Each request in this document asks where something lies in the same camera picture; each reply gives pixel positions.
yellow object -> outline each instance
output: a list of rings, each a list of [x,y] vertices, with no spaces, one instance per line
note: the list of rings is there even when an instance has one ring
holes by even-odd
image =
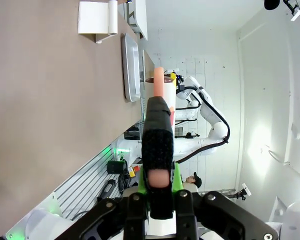
[[[177,87],[177,75],[172,72],[170,73],[170,78],[172,78],[174,86]]]
[[[133,178],[136,176],[135,171],[132,167],[128,167],[128,172],[129,172],[130,178]]]

table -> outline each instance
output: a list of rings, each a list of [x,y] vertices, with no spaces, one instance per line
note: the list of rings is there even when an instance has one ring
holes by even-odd
[[[78,0],[0,0],[0,235],[141,118],[121,36],[78,34]]]

white wall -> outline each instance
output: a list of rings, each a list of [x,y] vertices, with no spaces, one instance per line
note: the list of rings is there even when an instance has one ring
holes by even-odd
[[[240,72],[235,33],[150,29],[148,41],[142,42],[142,45],[156,67],[179,68],[179,74],[195,77],[230,125],[229,144],[220,147],[213,155],[195,156],[182,163],[182,177],[185,179],[197,172],[202,179],[200,191],[235,188],[241,126]],[[185,100],[177,100],[177,108],[185,106]],[[207,136],[211,126],[201,115],[197,119],[197,122],[180,126],[184,135],[192,132],[203,138]]]
[[[240,182],[252,192],[238,204],[263,221],[276,197],[286,206],[300,199],[300,140],[291,131],[293,124],[300,131],[300,17],[290,19],[281,3],[275,11],[261,10],[237,33],[245,123]]]
[[[146,0],[148,29],[236,31],[263,6],[262,0]]]

green light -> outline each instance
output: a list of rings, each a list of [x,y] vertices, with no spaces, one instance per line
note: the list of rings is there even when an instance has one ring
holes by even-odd
[[[111,147],[107,146],[105,149],[103,149],[101,152],[102,153],[107,153],[111,150]]]
[[[118,152],[122,152],[122,153],[130,153],[130,150],[129,150],[129,149],[118,148],[117,151],[118,151]]]
[[[56,214],[57,211],[58,211],[58,209],[56,208],[56,206],[51,205],[51,206],[49,206],[48,211],[49,211],[49,213],[51,213],[51,214]]]
[[[26,236],[22,232],[7,233],[5,235],[8,240],[25,240]]]

robotic arm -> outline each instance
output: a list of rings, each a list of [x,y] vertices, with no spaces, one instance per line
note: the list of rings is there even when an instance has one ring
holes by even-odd
[[[216,150],[216,147],[228,143],[230,138],[230,127],[223,114],[215,108],[210,95],[194,77],[187,77],[182,84],[178,84],[178,88],[176,96],[179,99],[187,100],[188,98],[191,98],[192,101],[189,102],[189,107],[176,109],[175,120],[183,121],[185,119],[194,119],[195,114],[201,106],[201,116],[211,125],[208,137],[201,138],[201,146],[194,151],[191,150],[191,154],[177,161],[177,163],[180,164],[199,153],[202,155],[211,154]]]
[[[223,114],[215,108],[210,95],[192,77],[187,77],[184,81],[178,83],[176,96],[179,99],[192,99],[186,108],[177,108],[175,111],[175,120],[192,120],[200,109],[201,116],[211,125],[208,137],[175,138],[174,139],[174,157],[183,157],[177,163],[183,163],[195,155],[213,154],[217,147],[228,143],[230,137],[230,127]],[[135,159],[141,158],[141,145],[139,140],[119,139],[116,143],[117,152],[115,155],[119,159],[123,157],[127,162],[133,163]]]
[[[274,229],[216,191],[200,196],[180,190],[174,194],[174,208],[176,233],[171,240],[199,239],[197,222],[224,240],[278,240]],[[122,199],[107,198],[56,240],[108,240],[122,229],[121,239],[144,240],[147,215],[146,195],[137,192]]]

